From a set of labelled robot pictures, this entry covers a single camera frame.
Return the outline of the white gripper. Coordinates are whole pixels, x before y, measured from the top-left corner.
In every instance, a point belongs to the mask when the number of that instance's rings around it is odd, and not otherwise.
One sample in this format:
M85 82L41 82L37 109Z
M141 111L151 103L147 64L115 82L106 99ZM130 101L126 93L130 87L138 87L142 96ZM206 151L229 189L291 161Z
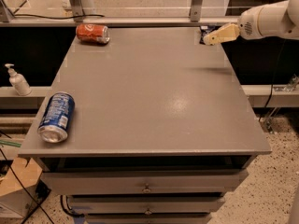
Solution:
M219 29L204 35L203 42L205 45L216 45L234 41L239 35L247 40L268 36L283 37L289 25L288 4L288 1L283 1L252 7L240 15L239 27L234 23L224 24Z

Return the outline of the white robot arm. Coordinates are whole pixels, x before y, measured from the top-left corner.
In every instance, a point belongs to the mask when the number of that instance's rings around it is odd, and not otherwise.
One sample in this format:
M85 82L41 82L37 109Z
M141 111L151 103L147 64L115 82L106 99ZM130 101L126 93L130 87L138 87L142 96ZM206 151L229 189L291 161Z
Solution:
M202 35L202 43L215 45L236 40L256 40L276 36L299 39L299 0L286 0L250 8L238 18L237 24L226 23Z

